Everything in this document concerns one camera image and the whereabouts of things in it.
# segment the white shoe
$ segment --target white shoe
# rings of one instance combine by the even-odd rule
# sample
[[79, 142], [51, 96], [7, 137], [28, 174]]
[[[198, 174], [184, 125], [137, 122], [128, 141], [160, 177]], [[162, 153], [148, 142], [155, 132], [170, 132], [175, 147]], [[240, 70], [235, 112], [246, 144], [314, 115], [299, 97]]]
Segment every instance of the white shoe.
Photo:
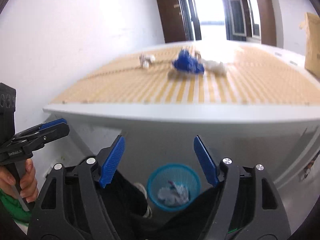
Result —
[[[146, 199], [148, 198], [148, 194], [147, 194], [146, 188], [141, 183], [136, 182], [133, 185], [144, 194], [144, 197]], [[149, 205], [148, 205], [147, 211], [143, 215], [143, 217], [144, 218], [151, 218], [152, 217], [152, 210], [151, 210]]]

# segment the metal bolt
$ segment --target metal bolt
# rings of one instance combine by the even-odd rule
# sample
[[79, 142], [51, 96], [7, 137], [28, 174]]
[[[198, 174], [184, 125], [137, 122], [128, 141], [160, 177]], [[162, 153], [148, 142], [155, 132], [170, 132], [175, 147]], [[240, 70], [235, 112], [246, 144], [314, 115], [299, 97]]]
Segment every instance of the metal bolt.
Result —
[[228, 165], [232, 163], [232, 160], [229, 159], [229, 158], [224, 158], [222, 161], [223, 161], [225, 164], [228, 164]]
[[257, 165], [256, 165], [256, 168], [257, 168], [257, 170], [259, 170], [259, 171], [263, 171], [263, 169], [264, 169], [264, 167], [263, 167], [262, 164], [257, 164]]
[[95, 158], [89, 158], [87, 159], [87, 163], [88, 164], [94, 164], [96, 162], [96, 159]]
[[57, 163], [53, 168], [55, 170], [60, 170], [62, 168], [62, 164], [61, 163]]

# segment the finger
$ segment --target finger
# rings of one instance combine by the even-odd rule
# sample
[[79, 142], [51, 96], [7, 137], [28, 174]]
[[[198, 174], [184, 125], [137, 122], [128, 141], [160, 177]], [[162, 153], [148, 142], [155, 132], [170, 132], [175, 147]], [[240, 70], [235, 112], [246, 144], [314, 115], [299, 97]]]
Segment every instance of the finger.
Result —
[[25, 197], [30, 197], [34, 194], [36, 188], [37, 188], [37, 180], [35, 179], [29, 186], [25, 187], [21, 192], [20, 192], [20, 196], [22, 198]]
[[13, 198], [17, 198], [14, 191], [12, 190], [11, 186], [5, 182], [4, 180], [0, 179], [0, 188], [3, 190], [4, 193], [6, 193], [7, 195], [13, 197]]
[[26, 201], [27, 201], [28, 203], [33, 202], [33, 201], [36, 201], [36, 199], [37, 199], [37, 197], [38, 197], [38, 194], [39, 194], [39, 190], [38, 190], [38, 188], [36, 188], [36, 191], [33, 193], [33, 195], [30, 196], [30, 197], [27, 197], [27, 198], [26, 198]]
[[26, 159], [26, 171], [30, 173], [32, 168], [33, 168], [33, 161], [31, 159]]
[[0, 166], [0, 179], [8, 183], [9, 185], [15, 185], [16, 180], [12, 174], [4, 166]]
[[29, 186], [35, 179], [35, 175], [36, 175], [36, 169], [32, 167], [31, 172], [30, 173], [26, 172], [26, 174], [24, 174], [22, 179], [20, 180], [21, 189], [24, 189], [25, 187]]

